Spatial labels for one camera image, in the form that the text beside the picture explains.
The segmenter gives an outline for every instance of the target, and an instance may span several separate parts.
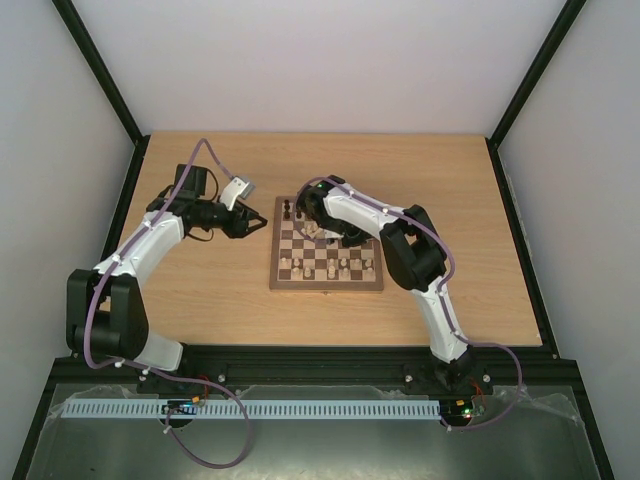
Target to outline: light wood surface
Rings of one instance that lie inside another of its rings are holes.
[[[143,288],[158,333],[198,344],[427,345],[412,297],[386,272],[382,293],[269,290],[275,198],[295,194],[312,177],[335,174],[389,204],[427,210],[457,261],[449,291],[469,338],[540,344],[482,137],[154,133],[123,239],[203,136],[234,174],[257,185],[247,203],[270,223],[245,239],[217,232],[209,243],[185,240],[171,250]],[[196,163],[215,167],[204,148]],[[224,175],[218,178],[224,187]]]

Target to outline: white robotic arm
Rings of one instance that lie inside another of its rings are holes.
[[[178,166],[176,179],[183,168]],[[229,238],[243,238],[267,223],[256,211],[238,201],[247,198],[253,190],[253,185],[240,177],[231,180],[219,201],[202,200],[207,174],[203,170],[206,169],[191,167],[185,182],[189,187],[181,188],[167,211],[156,218],[172,186],[160,192],[147,207],[142,223],[113,255],[91,271],[76,270],[71,274],[67,282],[67,344],[72,350],[82,350],[93,288],[109,273],[100,304],[110,297],[110,305],[108,310],[95,311],[92,351],[132,359],[161,370],[178,368],[182,344],[149,328],[140,288],[162,258],[189,235],[192,228],[205,231],[219,228]]]
[[[462,335],[446,285],[439,292],[437,289],[444,274],[446,256],[426,236],[421,236],[421,232],[397,216],[411,216],[433,231],[424,209],[418,206],[411,209],[390,206],[358,192],[338,177],[329,179],[339,186],[325,181],[307,187],[301,192],[296,207],[321,227],[340,235],[345,246],[360,244],[369,237],[380,240],[391,277],[409,290],[418,303],[429,329],[433,355],[446,363],[460,358],[466,352],[467,345],[454,333]],[[409,244],[405,234],[416,235],[413,245]]]

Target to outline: purple cable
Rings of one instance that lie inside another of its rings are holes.
[[[182,441],[178,438],[178,436],[175,434],[175,432],[169,425],[169,421],[171,420],[171,415],[173,414],[175,409],[170,410],[169,413],[167,414],[167,417],[164,420],[164,425],[168,429],[166,431],[169,433],[169,435],[173,437],[173,439],[176,442],[178,442],[178,446],[187,457],[189,457],[191,460],[193,460],[198,465],[201,465],[203,467],[212,468],[214,470],[222,470],[224,468],[235,467],[240,462],[242,462],[247,457],[247,455],[249,455],[249,450],[251,449],[251,444],[253,443],[253,425],[249,420],[249,414],[247,413],[247,409],[245,408],[245,406],[242,404],[240,399],[237,396],[235,396],[228,388],[225,388],[222,385],[217,385],[213,382],[201,380],[199,378],[174,377],[173,375],[169,375],[168,373],[165,373],[162,370],[158,370],[157,368],[152,368],[151,371],[162,378],[166,378],[167,380],[173,380],[174,382],[199,383],[200,385],[208,385],[209,387],[213,387],[215,389],[220,390],[222,393],[228,395],[229,398],[231,398],[234,402],[238,404],[238,407],[242,412],[242,416],[245,419],[245,423],[247,424],[247,439],[244,442],[244,446],[242,447],[242,451],[240,452],[240,454],[235,458],[235,460],[232,460],[229,463],[210,463],[205,460],[202,460],[200,457],[197,457],[195,454],[193,454],[191,450],[189,450],[184,445],[184,443],[182,443]]]
[[[218,167],[220,167],[220,169],[224,172],[224,174],[229,178],[233,178],[233,175],[231,174],[231,172],[229,172],[229,170],[227,170],[227,168],[222,164],[222,162],[220,162],[220,160],[218,160],[218,157],[214,153],[213,148],[211,147],[211,144],[209,143],[209,141],[206,138],[201,138],[198,141],[198,143],[196,144],[195,148],[193,149],[193,152],[191,153],[191,157],[189,157],[189,161],[187,162],[187,165],[186,165],[184,171],[182,172],[182,175],[178,179],[178,182],[174,185],[171,195],[169,196],[167,201],[164,203],[164,205],[162,205],[162,207],[160,208],[158,213],[153,217],[153,219],[151,219],[151,222],[149,223],[149,225],[148,226],[143,226],[143,228],[141,228],[138,232],[136,232],[136,234],[133,235],[127,241],[127,243],[124,244],[124,246],[120,250],[120,253],[118,254],[119,257],[120,257],[120,260],[124,259],[125,255],[134,247],[134,245],[138,242],[138,240],[140,240],[140,238],[147,231],[149,231],[149,229],[151,227],[153,227],[156,223],[158,223],[158,221],[160,220],[162,215],[167,211],[167,209],[169,208],[169,206],[171,205],[171,203],[175,199],[176,195],[180,191],[180,188],[182,188],[182,185],[184,184],[184,182],[185,182],[185,180],[187,178],[189,170],[191,170],[191,166],[193,165],[193,162],[195,161],[196,156],[198,155],[198,152],[200,151],[200,148],[202,147],[203,144],[207,146],[207,148],[209,149],[209,153],[211,153],[211,156],[213,157],[213,160],[216,162]],[[96,287],[94,289],[93,296],[91,297],[91,303],[89,304],[89,311],[87,312],[87,321],[86,321],[86,324],[85,324],[85,332],[84,332],[84,337],[83,337],[83,342],[82,342],[82,348],[83,348],[83,353],[84,353],[84,359],[87,362],[87,365],[90,368],[93,368],[93,369],[100,369],[100,368],[112,365],[112,364],[114,364],[114,363],[116,363],[118,361],[118,359],[116,359],[116,358],[109,358],[109,359],[107,359],[107,360],[105,360],[103,362],[95,363],[94,360],[93,360],[93,357],[91,356],[91,329],[93,328],[93,320],[95,318],[96,310],[98,308],[98,301],[100,300],[100,295],[102,294],[102,291],[104,290],[104,287],[105,287],[109,277],[111,276],[113,271],[117,268],[117,266],[118,266],[118,261],[114,260],[111,263],[111,265],[109,265],[109,267],[104,272],[104,274],[102,275],[102,278],[100,279],[100,281],[98,282],[98,284],[96,285]],[[122,364],[123,365],[127,365],[129,367],[138,368],[138,369],[141,369],[141,370],[145,370],[145,369],[148,368],[147,365],[142,365],[140,363],[133,362],[133,361],[126,360],[126,359],[122,359]],[[228,395],[229,398],[231,398],[234,402],[236,402],[238,404],[238,406],[240,407],[240,411],[242,412],[242,415],[244,416],[244,419],[245,419],[245,421],[247,423],[247,439],[245,441],[244,447],[243,447],[242,451],[240,452],[240,455],[238,455],[238,457],[236,457],[235,460],[233,460],[233,461],[231,461],[229,463],[225,463],[225,464],[209,463],[209,462],[206,462],[206,461],[198,458],[187,447],[185,447],[185,445],[182,443],[182,441],[180,441],[178,436],[171,430],[171,428],[169,428],[168,432],[171,434],[173,439],[178,443],[178,446],[182,449],[184,454],[187,455],[187,457],[189,457],[191,460],[193,460],[197,464],[202,465],[203,467],[213,468],[213,469],[223,469],[223,468],[234,467],[234,466],[238,465],[240,462],[242,462],[242,460],[244,460],[246,458],[246,456],[249,454],[249,450],[250,450],[251,444],[253,442],[253,426],[251,425],[251,422],[249,421],[249,415],[247,413],[247,410],[246,410],[245,406],[242,404],[242,402],[240,401],[240,399],[236,395],[234,395],[229,389],[223,387],[222,385],[218,385],[218,384],[213,383],[213,382],[208,382],[206,380],[201,380],[201,379],[197,379],[197,378],[174,377],[173,375],[169,375],[168,373],[165,373],[162,370],[157,369],[157,368],[149,368],[149,371],[154,373],[154,374],[156,374],[156,375],[158,375],[159,377],[162,377],[162,378],[165,378],[167,380],[174,381],[174,382],[197,383],[197,384],[200,384],[200,385],[207,385],[209,387],[212,387],[212,388],[215,388],[217,390],[220,390],[221,392],[223,392],[226,395]],[[173,411],[170,411],[167,414],[167,417],[165,418],[166,427],[170,427],[169,420],[171,419],[171,414],[172,413],[173,413]]]
[[[331,180],[330,178],[326,178],[326,177],[315,177],[312,178],[311,180],[309,180],[308,182],[306,182],[302,188],[298,191],[298,194],[296,195],[296,200],[294,203],[294,206],[298,205],[298,200],[300,199],[300,195],[302,194],[302,191],[310,184],[314,183],[314,182],[327,182],[330,185],[333,185],[334,187],[336,187],[338,190],[346,193],[347,195],[351,196],[352,198],[358,200],[359,202],[367,205],[368,207],[373,208],[374,210],[378,210],[380,212],[382,212],[382,208],[379,205],[377,205],[376,203],[370,201],[369,199],[362,197],[360,195],[358,195],[356,192],[354,192],[353,194],[351,194],[351,192],[342,184]],[[404,220],[405,222],[407,222],[408,224],[420,229],[421,231],[423,231],[424,233],[426,233],[431,239],[433,239],[433,241],[435,241],[438,246],[442,249],[442,251],[445,253],[445,255],[447,256],[447,258],[449,259],[449,271],[447,272],[447,274],[442,278],[442,280],[440,280],[440,282],[438,283],[438,285],[436,286],[436,290],[438,291],[438,293],[442,293],[442,289],[443,287],[447,284],[447,282],[449,280],[451,280],[451,278],[453,277],[453,274],[456,272],[456,262],[455,259],[453,258],[453,253],[451,253],[451,250],[449,249],[449,247],[442,241],[442,239],[436,235],[435,232],[429,230],[426,226],[422,225],[420,222],[414,220],[411,217],[407,217],[406,215],[403,215],[402,213],[396,212],[394,210],[387,210],[387,215],[391,215],[392,217],[396,217],[399,218],[401,220]],[[305,238],[307,240],[311,240],[313,242],[315,242],[316,240],[309,237],[308,235],[305,235],[302,233],[300,227],[296,224],[296,222],[293,222],[294,228],[298,231],[298,233],[302,236],[302,238]],[[491,420],[487,420],[486,422],[483,422],[481,424],[478,425],[467,425],[465,427],[452,427],[451,425],[449,425],[447,423],[446,420],[444,420],[444,418],[442,419],[442,423],[444,424],[445,427],[447,427],[447,430],[456,430],[456,431],[468,431],[468,430],[477,430],[479,428],[484,428],[487,427],[493,423],[498,422],[499,420],[501,420],[502,418],[504,418],[516,405],[516,403],[518,402],[518,398],[520,397],[520,392],[522,390],[523,387],[523,382],[522,382],[522,366],[520,365],[520,361],[518,360],[518,357],[516,356],[515,353],[513,353],[513,351],[505,346],[505,345],[501,345],[499,343],[480,343],[480,342],[474,342],[469,340],[468,338],[463,337],[462,335],[460,335],[458,332],[458,330],[455,328],[455,326],[453,325],[453,320],[451,319],[451,313],[449,312],[449,308],[447,307],[447,304],[444,300],[444,297],[441,295],[438,295],[438,298],[440,299],[440,304],[442,305],[442,309],[444,311],[444,316],[447,320],[447,324],[449,326],[449,328],[451,329],[451,332],[453,332],[454,336],[460,340],[463,343],[466,343],[467,345],[471,345],[472,347],[478,347],[478,348],[499,348],[500,350],[503,350],[504,352],[506,352],[507,354],[509,354],[509,356],[513,359],[515,365],[516,365],[516,370],[518,371],[518,384],[516,387],[516,393],[515,393],[515,397],[513,402],[511,402],[507,408],[505,408],[500,415],[497,415],[496,417],[492,418]]]

